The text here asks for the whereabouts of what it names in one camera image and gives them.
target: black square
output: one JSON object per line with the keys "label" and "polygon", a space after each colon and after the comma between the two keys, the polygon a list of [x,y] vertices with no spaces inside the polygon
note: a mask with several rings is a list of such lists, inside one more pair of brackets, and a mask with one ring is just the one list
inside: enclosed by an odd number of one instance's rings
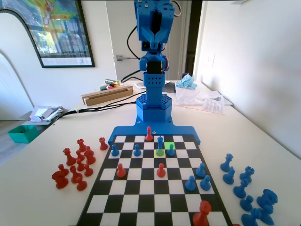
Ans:
{"label": "black square", "polygon": [[118,226],[136,225],[137,213],[120,213]]}
{"label": "black square", "polygon": [[173,218],[171,213],[155,213],[155,225],[172,226]]}
{"label": "black square", "polygon": [[169,180],[181,180],[180,168],[167,168],[167,176]]}
{"label": "black square", "polygon": [[168,180],[155,180],[155,194],[169,194]]}
{"label": "black square", "polygon": [[180,168],[191,168],[189,158],[178,158]]}
{"label": "black square", "polygon": [[166,158],[155,158],[155,168],[159,168],[159,164],[163,163],[164,168],[166,168]]}
{"label": "black square", "polygon": [[188,212],[184,194],[171,194],[169,196],[172,212]]}
{"label": "black square", "polygon": [[109,195],[104,213],[120,213],[123,195]]}
{"label": "black square", "polygon": [[93,189],[93,195],[98,194],[109,194],[113,181],[109,180],[99,180],[95,183],[95,188]]}
{"label": "black square", "polygon": [[140,180],[128,180],[124,194],[139,194]]}
{"label": "black square", "polygon": [[185,143],[184,142],[175,142],[174,143],[174,148],[175,149],[186,149]]}
{"label": "black square", "polygon": [[155,170],[154,169],[141,169],[141,180],[154,180]]}
{"label": "black square", "polygon": [[131,159],[130,168],[142,168],[142,158]]}
{"label": "black square", "polygon": [[102,217],[102,213],[86,213],[83,216],[81,216],[77,226],[99,226]]}
{"label": "black square", "polygon": [[153,194],[139,195],[138,212],[154,212],[155,196]]}

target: white table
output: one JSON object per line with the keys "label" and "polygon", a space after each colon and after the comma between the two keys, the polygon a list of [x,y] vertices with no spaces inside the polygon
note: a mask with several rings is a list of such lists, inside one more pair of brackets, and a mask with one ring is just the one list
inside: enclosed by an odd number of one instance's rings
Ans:
{"label": "white table", "polygon": [[[176,104],[175,94],[168,95]],[[175,125],[192,125],[197,131],[201,152],[233,223],[242,225],[240,218],[245,213],[239,205],[240,199],[232,190],[233,186],[240,184],[239,174],[245,171],[246,166],[255,169],[252,183],[246,188],[248,195],[256,199],[265,188],[278,195],[279,202],[274,205],[272,214],[276,225],[298,226],[301,223],[299,159],[231,106],[226,106],[226,115],[220,115],[174,105],[172,117]],[[57,121],[20,154],[0,166],[0,225],[76,225],[107,152],[99,150],[98,139],[105,137],[108,140],[115,126],[130,126],[135,120],[136,106],[126,105],[97,113],[68,115]],[[97,160],[91,166],[95,172],[85,178],[88,186],[83,192],[78,192],[76,185],[70,181],[66,188],[58,190],[51,176],[60,163],[66,162],[62,152],[64,148],[69,147],[72,155],[76,156],[79,138],[84,139],[95,152]],[[226,153],[234,156],[230,163],[236,172],[232,186],[223,182],[224,172],[220,170]]]}

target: white wall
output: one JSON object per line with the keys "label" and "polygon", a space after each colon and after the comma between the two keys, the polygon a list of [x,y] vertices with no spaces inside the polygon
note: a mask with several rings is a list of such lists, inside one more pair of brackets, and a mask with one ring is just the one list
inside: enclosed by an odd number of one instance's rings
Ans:
{"label": "white wall", "polygon": [[301,1],[231,2],[207,3],[198,79],[301,157]]}
{"label": "white wall", "polygon": [[69,109],[80,95],[116,79],[105,1],[82,1],[95,68],[42,68],[26,30],[11,14],[0,14],[0,51],[10,60],[34,106]]}

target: door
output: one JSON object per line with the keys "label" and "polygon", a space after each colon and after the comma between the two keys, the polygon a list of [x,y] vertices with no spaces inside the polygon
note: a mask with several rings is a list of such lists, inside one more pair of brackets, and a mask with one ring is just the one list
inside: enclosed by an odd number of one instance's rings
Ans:
{"label": "door", "polygon": [[23,120],[32,104],[9,61],[0,53],[0,120]]}
{"label": "door", "polygon": [[[163,51],[163,54],[167,56],[170,65],[168,72],[166,72],[166,80],[179,80],[185,69],[185,63],[183,64],[182,61],[183,54],[186,53],[187,49],[187,41],[186,43],[184,41],[185,26],[187,26],[187,1],[178,2],[181,5],[182,13],[179,17],[174,17],[168,43]],[[117,79],[121,80],[126,75],[139,70],[139,60],[137,60],[127,48],[128,35],[137,25],[134,1],[106,1],[106,6]],[[174,8],[176,9],[175,13],[178,14],[179,9],[176,4],[174,4]],[[129,46],[138,57],[142,57],[146,54],[146,52],[141,51],[141,42],[138,40],[137,30],[131,35]],[[131,59],[118,61],[116,55],[123,55],[124,57],[130,57]],[[143,72],[139,72],[133,76],[143,79]]]}

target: white square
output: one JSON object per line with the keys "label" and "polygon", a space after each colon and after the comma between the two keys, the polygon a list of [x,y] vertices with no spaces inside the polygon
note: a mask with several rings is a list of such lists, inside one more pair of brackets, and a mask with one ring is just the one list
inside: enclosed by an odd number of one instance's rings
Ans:
{"label": "white square", "polygon": [[201,196],[199,194],[186,194],[185,195],[188,212],[199,212],[201,205]]}
{"label": "white square", "polygon": [[185,147],[186,149],[193,149],[193,150],[197,148],[194,142],[185,142]]}
{"label": "white square", "polygon": [[174,142],[184,142],[182,136],[173,136],[174,137]]}
{"label": "white square", "polygon": [[198,186],[198,190],[200,194],[214,194],[213,188],[211,183],[209,182],[209,184],[211,185],[211,188],[208,191],[205,191],[201,188],[201,181],[202,180],[196,180],[197,186]]}
{"label": "white square", "polygon": [[155,213],[138,213],[136,225],[137,226],[154,226],[155,225]]}
{"label": "white square", "polygon": [[141,168],[130,168],[128,170],[127,180],[140,180]]}
{"label": "white square", "polygon": [[108,195],[93,195],[87,213],[103,213]]}
{"label": "white square", "polygon": [[136,213],[138,212],[138,194],[125,194],[123,196],[121,213]]}
{"label": "white square", "polygon": [[168,180],[170,194],[185,194],[182,180]]}
{"label": "white square", "polygon": [[155,167],[155,159],[153,158],[144,158],[142,160],[142,168],[154,168]]}
{"label": "white square", "polygon": [[168,194],[155,195],[155,212],[171,212],[170,198]]}
{"label": "white square", "polygon": [[109,194],[124,194],[126,183],[126,180],[113,180]]}
{"label": "white square", "polygon": [[122,164],[122,168],[128,169],[130,168],[131,159],[119,159],[118,164]]}
{"label": "white square", "polygon": [[201,158],[189,158],[192,168],[199,168],[199,165],[202,163]]}
{"label": "white square", "polygon": [[214,226],[227,226],[226,219],[222,212],[210,212],[209,215],[207,215],[207,220],[209,225]]}
{"label": "white square", "polygon": [[117,226],[120,213],[103,213],[100,226]]}
{"label": "white square", "polygon": [[190,176],[194,176],[192,168],[180,168],[182,180],[188,180]]}
{"label": "white square", "polygon": [[145,136],[136,136],[135,137],[135,142],[143,143],[144,139],[145,139]]}
{"label": "white square", "polygon": [[99,180],[113,180],[116,174],[116,169],[103,169],[103,173]]}
{"label": "white square", "polygon": [[189,214],[187,212],[172,212],[174,226],[190,226]]}
{"label": "white square", "polygon": [[155,181],[154,180],[141,180],[139,194],[154,194]]}
{"label": "white square", "polygon": [[176,149],[177,158],[188,158],[187,151],[185,149]]}
{"label": "white square", "polygon": [[115,143],[124,143],[126,141],[126,136],[117,136]]}
{"label": "white square", "polygon": [[167,168],[179,168],[179,162],[177,158],[166,158]]}
{"label": "white square", "polygon": [[126,142],[123,144],[122,150],[133,150],[134,143],[133,142]]}
{"label": "white square", "polygon": [[154,142],[144,143],[144,150],[155,150],[155,143]]}

